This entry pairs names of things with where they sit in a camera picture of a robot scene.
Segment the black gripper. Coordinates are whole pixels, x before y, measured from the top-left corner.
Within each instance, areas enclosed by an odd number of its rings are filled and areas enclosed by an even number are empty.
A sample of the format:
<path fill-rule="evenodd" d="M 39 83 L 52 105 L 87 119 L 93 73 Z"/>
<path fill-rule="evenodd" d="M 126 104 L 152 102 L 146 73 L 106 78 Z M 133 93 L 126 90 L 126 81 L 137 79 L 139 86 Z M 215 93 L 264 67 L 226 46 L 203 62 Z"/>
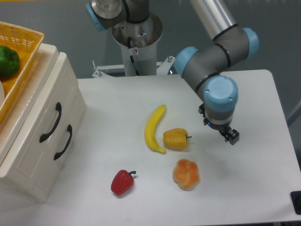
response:
<path fill-rule="evenodd" d="M 207 114 L 205 110 L 205 104 L 199 106 L 198 112 L 204 118 L 204 125 L 208 125 L 210 128 L 219 131 L 219 133 L 225 138 L 225 142 L 229 142 L 231 145 L 234 145 L 239 141 L 240 133 L 230 127 L 232 117 L 224 120 L 213 119 Z"/>

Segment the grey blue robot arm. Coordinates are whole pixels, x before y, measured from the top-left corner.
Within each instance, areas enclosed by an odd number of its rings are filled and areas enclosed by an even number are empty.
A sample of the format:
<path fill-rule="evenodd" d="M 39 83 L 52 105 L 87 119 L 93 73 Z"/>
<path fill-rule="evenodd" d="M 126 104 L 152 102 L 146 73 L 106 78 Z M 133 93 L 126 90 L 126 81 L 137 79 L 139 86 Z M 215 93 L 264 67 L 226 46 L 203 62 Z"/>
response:
<path fill-rule="evenodd" d="M 233 145 L 239 140 L 239 132 L 230 127 L 238 87 L 222 72 L 253 56 L 259 48 L 258 36 L 250 28 L 240 28 L 222 0 L 191 4 L 213 45 L 204 51 L 183 49 L 173 66 L 202 100 L 199 112 L 204 124 Z M 150 12 L 147 0 L 92 0 L 86 10 L 98 30 L 111 29 L 121 48 L 126 76 L 158 74 L 157 42 L 163 25 Z"/>

